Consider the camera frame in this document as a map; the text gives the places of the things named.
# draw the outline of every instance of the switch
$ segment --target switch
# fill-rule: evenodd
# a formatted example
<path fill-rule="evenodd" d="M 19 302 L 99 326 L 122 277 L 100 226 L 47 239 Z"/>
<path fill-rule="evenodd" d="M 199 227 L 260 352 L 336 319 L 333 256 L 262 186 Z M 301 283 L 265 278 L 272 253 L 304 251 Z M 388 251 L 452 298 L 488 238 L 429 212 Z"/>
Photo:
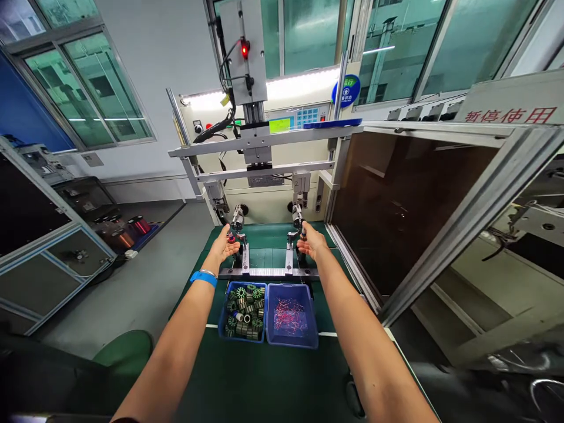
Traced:
<path fill-rule="evenodd" d="M 194 132 L 196 133 L 202 133 L 202 131 L 204 130 L 202 127 L 202 122 L 200 120 L 193 120 L 192 124 L 194 125 Z"/>

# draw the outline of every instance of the forearm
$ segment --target forearm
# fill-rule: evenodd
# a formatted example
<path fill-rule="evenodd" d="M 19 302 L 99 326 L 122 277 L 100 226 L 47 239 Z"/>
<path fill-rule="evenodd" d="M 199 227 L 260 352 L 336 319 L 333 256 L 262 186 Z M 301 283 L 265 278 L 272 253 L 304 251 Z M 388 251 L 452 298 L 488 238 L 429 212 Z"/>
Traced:
<path fill-rule="evenodd" d="M 207 258 L 202 268 L 217 274 L 219 263 Z M 194 367 L 214 291 L 210 283 L 194 281 L 114 419 L 131 417 L 141 423 L 172 420 Z"/>
<path fill-rule="evenodd" d="M 317 253 L 339 343 L 369 421 L 437 421 L 403 359 L 329 249 Z"/>

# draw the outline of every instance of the brown panel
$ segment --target brown panel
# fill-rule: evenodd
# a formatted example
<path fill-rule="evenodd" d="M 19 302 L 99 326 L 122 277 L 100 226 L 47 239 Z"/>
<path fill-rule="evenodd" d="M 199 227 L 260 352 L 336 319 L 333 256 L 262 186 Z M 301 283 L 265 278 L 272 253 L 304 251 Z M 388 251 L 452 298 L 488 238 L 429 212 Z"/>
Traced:
<path fill-rule="evenodd" d="M 354 135 L 332 223 L 382 296 L 391 295 L 497 149 Z"/>

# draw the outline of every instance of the blue plastic bin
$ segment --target blue plastic bin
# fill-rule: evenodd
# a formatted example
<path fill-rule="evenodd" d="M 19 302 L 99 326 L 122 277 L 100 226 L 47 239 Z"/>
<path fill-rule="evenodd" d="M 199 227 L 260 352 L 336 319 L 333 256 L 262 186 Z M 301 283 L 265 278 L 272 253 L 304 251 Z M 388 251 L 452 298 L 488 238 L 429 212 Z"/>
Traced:
<path fill-rule="evenodd" d="M 247 285 L 255 285 L 257 287 L 264 287 L 264 317 L 263 317 L 263 335 L 258 341 L 248 340 L 245 338 L 238 337 L 228 337 L 225 335 L 225 325 L 227 324 L 227 318 L 229 317 L 229 312 L 226 309 L 226 304 L 229 301 L 227 298 L 229 293 L 237 288 L 244 287 L 246 289 Z M 266 307 L 268 305 L 268 288 L 266 284 L 255 283 L 255 282 L 241 282 L 241 281 L 231 281 L 227 286 L 227 292 L 225 292 L 225 299 L 223 300 L 223 308 L 221 310 L 221 316 L 219 318 L 219 323 L 217 324 L 217 330 L 219 331 L 220 338 L 227 339 L 229 341 L 243 341 L 252 342 L 253 344 L 262 344 L 264 342 L 264 327 L 266 326 Z"/>
<path fill-rule="evenodd" d="M 271 345 L 310 348 L 316 350 L 319 345 L 315 309 L 307 285 L 269 284 L 266 288 L 266 339 Z M 293 324 L 274 324 L 276 307 L 279 300 L 289 300 L 290 304 L 302 306 L 303 311 L 293 312 Z"/>

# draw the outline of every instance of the window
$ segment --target window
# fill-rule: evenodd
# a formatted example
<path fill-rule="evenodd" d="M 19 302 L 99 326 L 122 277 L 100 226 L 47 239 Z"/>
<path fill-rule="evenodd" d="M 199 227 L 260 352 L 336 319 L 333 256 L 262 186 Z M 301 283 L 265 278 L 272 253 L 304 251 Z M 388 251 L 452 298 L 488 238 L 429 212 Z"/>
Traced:
<path fill-rule="evenodd" d="M 112 143 L 96 112 L 86 98 L 83 99 L 76 79 L 70 72 L 61 71 L 67 67 L 57 50 L 32 56 L 25 62 L 86 146 Z"/>
<path fill-rule="evenodd" d="M 0 0 L 0 38 L 77 148 L 153 137 L 93 0 Z"/>
<path fill-rule="evenodd" d="M 459 0 L 423 94 L 493 79 L 536 0 Z"/>
<path fill-rule="evenodd" d="M 445 0 L 380 0 L 372 9 L 360 69 L 365 103 L 412 95 L 444 6 Z"/>
<path fill-rule="evenodd" d="M 216 18 L 219 7 L 229 0 L 213 1 Z M 283 0 L 279 19 L 278 0 L 261 0 L 266 78 L 295 75 L 335 64 L 339 0 Z M 347 49 L 354 0 L 347 1 L 342 49 Z M 280 51 L 283 37 L 284 49 Z"/>
<path fill-rule="evenodd" d="M 95 16 L 98 9 L 93 0 L 36 0 L 52 27 L 68 25 Z"/>
<path fill-rule="evenodd" d="M 65 44 L 64 49 L 116 140 L 151 137 L 106 36 L 81 38 Z"/>
<path fill-rule="evenodd" d="M 284 73 L 335 63 L 339 0 L 284 0 Z"/>
<path fill-rule="evenodd" d="M 0 39 L 4 44 L 45 32 L 28 0 L 0 1 Z"/>

